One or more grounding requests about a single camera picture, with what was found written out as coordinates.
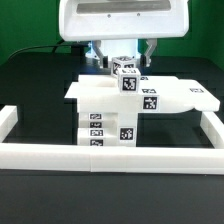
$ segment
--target cable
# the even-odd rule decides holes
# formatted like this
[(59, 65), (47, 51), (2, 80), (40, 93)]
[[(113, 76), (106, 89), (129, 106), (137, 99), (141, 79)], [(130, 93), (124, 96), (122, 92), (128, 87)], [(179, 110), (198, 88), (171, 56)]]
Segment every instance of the cable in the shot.
[[(64, 43), (64, 42), (65, 42), (65, 41), (64, 41), (63, 39), (61, 39), (61, 40), (59, 40), (59, 41), (57, 42), (56, 45), (59, 45), (59, 44), (61, 45), (61, 44)], [(55, 53), (57, 49), (58, 49), (58, 47), (55, 46), (55, 47), (52, 49), (51, 53)]]
[(33, 49), (43, 49), (43, 48), (58, 48), (58, 47), (89, 47), (89, 44), (86, 44), (86, 43), (79, 43), (79, 44), (74, 44), (74, 43), (71, 43), (71, 44), (56, 44), (56, 45), (43, 45), (43, 46), (33, 46), (33, 47), (27, 47), (27, 48), (22, 48), (18, 51), (15, 51), (14, 53), (12, 53), (8, 60), (11, 60), (12, 58), (14, 58), (17, 54), (20, 54), (22, 53), (23, 51), (28, 51), (28, 50), (33, 50)]

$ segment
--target white rectangular beam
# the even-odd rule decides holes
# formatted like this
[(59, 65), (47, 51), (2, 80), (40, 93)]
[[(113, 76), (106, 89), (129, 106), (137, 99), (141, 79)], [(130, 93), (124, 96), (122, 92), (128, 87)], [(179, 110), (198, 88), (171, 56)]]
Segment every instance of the white rectangular beam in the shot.
[(0, 169), (224, 175), (224, 150), (2, 143)]
[(17, 107), (5, 106), (0, 111), (0, 142), (3, 142), (18, 121)]
[(202, 112), (201, 128), (216, 149), (224, 149), (224, 125), (214, 112)]

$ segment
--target white block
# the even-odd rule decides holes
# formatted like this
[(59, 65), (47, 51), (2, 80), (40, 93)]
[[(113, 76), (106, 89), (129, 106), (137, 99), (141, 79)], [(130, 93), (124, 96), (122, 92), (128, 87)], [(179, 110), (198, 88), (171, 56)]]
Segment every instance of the white block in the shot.
[(78, 129), (78, 145), (80, 146), (116, 146), (116, 129)]
[(136, 94), (141, 73), (137, 68), (118, 68), (118, 88), (122, 94)]
[(116, 87), (117, 80), (111, 75), (79, 75), (81, 86)]
[(224, 150), (2, 143), (0, 169), (224, 175)]
[(18, 115), (16, 106), (5, 106), (0, 111), (0, 142), (4, 141), (17, 122)]
[(99, 128), (115, 128), (116, 120), (116, 113), (80, 113), (79, 128), (93, 128), (97, 126), (99, 126)]
[[(194, 80), (158, 80), (145, 82), (148, 84), (140, 85), (138, 94), (133, 95), (121, 94), (116, 87), (82, 87), (78, 83), (72, 83), (66, 98), (78, 99), (80, 113), (181, 113), (194, 108), (199, 111), (219, 109), (219, 100)], [(144, 108), (144, 103), (150, 103), (150, 100), (151, 103), (159, 102), (158, 110)]]
[(91, 171), (86, 147), (0, 144), (0, 169)]
[(189, 98), (199, 111), (218, 111), (220, 101), (195, 80), (180, 80), (180, 85), (189, 93)]
[(119, 93), (103, 95), (80, 96), (78, 98), (78, 112), (102, 113), (138, 113), (140, 111), (140, 96), (126, 96)]
[(200, 126), (216, 149), (224, 149), (224, 125), (213, 112), (203, 112)]
[(115, 78), (118, 77), (118, 69), (119, 68), (135, 68), (136, 67), (136, 59), (133, 59), (128, 56), (120, 56), (112, 58), (111, 62), (111, 75)]

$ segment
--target black table surface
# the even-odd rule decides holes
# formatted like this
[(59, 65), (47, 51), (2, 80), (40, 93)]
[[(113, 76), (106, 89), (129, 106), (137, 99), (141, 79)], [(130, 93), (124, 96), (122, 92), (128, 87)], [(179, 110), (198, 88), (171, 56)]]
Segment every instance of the black table surface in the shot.
[[(143, 75), (199, 81), (221, 101), (224, 72), (202, 58), (154, 57)], [(110, 74), (69, 54), (23, 53), (0, 67), (0, 104), (17, 105), (6, 143), (75, 145), (76, 101), (64, 95), (79, 74)], [(139, 114), (137, 146), (212, 145), (201, 113)], [(205, 175), (0, 171), (4, 223), (224, 223), (224, 177)]]

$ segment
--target green background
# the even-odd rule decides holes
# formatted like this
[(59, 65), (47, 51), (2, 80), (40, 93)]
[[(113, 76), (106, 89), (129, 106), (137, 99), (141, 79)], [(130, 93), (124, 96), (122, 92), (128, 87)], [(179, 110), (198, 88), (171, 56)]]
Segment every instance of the green background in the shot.
[[(1, 0), (0, 64), (20, 48), (59, 41), (58, 6), (59, 0)], [(208, 58), (224, 70), (224, 1), (189, 0), (189, 10), (188, 34), (158, 40), (154, 55)]]

